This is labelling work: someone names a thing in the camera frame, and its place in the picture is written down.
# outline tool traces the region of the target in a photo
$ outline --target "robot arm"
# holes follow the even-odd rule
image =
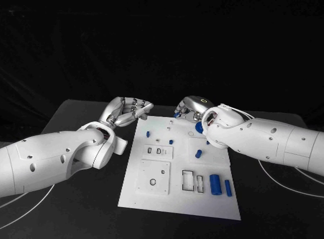
[[[78,170],[100,169],[111,153],[120,155],[126,146],[114,135],[114,127],[130,124],[139,117],[146,119],[150,108],[149,102],[116,97],[99,122],[87,123],[77,131],[32,136],[1,148],[0,197],[45,188]]]
[[[201,127],[214,147],[324,176],[324,132],[267,119],[244,121],[224,104],[205,109]]]

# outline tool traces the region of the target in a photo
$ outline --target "circular hole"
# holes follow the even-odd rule
[[[31,164],[29,164],[29,171],[34,172],[34,170],[35,170],[35,164],[31,163]]]
[[[65,161],[65,155],[61,155],[60,156],[60,162],[64,163],[64,161]]]
[[[149,184],[153,186],[155,183],[156,183],[156,182],[155,182],[155,179],[150,179],[150,180],[149,180]]]

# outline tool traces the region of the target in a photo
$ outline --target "white pegboard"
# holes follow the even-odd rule
[[[146,144],[156,147],[171,146],[172,158],[145,157]],[[194,155],[198,149],[202,150],[202,154],[196,159]],[[142,160],[145,159],[169,163],[166,194],[156,194],[150,190],[152,186],[147,186],[149,178],[153,175],[152,170],[147,175],[140,176],[139,171],[145,170],[145,168],[142,169]],[[182,170],[192,171],[195,187],[196,176],[202,176],[202,193],[198,193],[196,189],[194,191],[182,190]],[[160,176],[158,173],[159,168],[155,170],[155,177]],[[209,192],[211,174],[220,176],[222,191],[220,196],[211,195]],[[225,195],[225,179],[230,180],[231,197]],[[140,191],[137,187],[142,184],[145,184],[146,190]],[[227,150],[205,144],[204,135],[195,132],[195,124],[186,120],[152,116],[147,116],[146,120],[137,120],[117,206],[240,220]]]

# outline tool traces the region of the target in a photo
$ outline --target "dark table surface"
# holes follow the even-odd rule
[[[103,102],[67,100],[42,133],[77,130],[99,119],[104,106]],[[173,107],[155,106],[149,115],[169,117],[172,111]],[[297,115],[247,113],[256,118],[306,127]],[[324,238],[324,199],[281,188],[263,173],[257,160],[230,149],[241,221],[119,208],[116,205],[135,127],[136,122],[114,130],[116,135],[127,140],[123,154],[113,154],[100,170],[81,170],[67,181],[55,184],[38,207],[0,230],[0,238]],[[324,186],[293,168],[268,163],[263,165],[286,186],[324,195]],[[47,191],[48,188],[28,193],[0,210],[0,226],[28,211]]]

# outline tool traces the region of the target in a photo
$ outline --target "robotic hand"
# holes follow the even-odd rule
[[[217,107],[209,104],[201,97],[185,97],[173,117],[189,122],[201,121],[202,135],[214,147],[230,147],[257,160],[292,166],[324,176],[324,132],[273,120],[256,119],[224,104]]]
[[[113,132],[136,118],[146,120],[147,101],[116,97],[97,122],[77,131],[61,131],[22,139],[0,149],[0,197],[42,189],[83,169],[100,169],[122,154],[126,141]]]

